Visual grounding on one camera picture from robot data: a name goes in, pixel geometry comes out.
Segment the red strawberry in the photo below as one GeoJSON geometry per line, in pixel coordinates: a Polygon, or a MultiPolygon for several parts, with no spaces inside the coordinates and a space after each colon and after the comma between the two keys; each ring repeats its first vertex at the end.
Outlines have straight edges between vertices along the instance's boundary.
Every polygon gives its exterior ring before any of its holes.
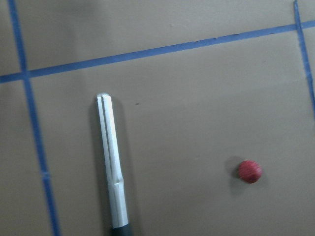
{"type": "Polygon", "coordinates": [[[262,168],[255,161],[245,160],[240,163],[237,173],[242,181],[252,184],[261,178],[262,168]]]}

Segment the steel muddler black tip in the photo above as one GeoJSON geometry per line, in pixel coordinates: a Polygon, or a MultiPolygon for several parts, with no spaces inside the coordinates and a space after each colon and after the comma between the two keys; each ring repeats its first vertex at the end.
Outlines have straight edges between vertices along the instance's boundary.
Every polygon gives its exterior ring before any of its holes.
{"type": "Polygon", "coordinates": [[[126,207],[124,178],[120,164],[112,98],[105,92],[99,93],[96,96],[96,104],[111,209],[111,235],[131,236],[133,233],[126,207]]]}

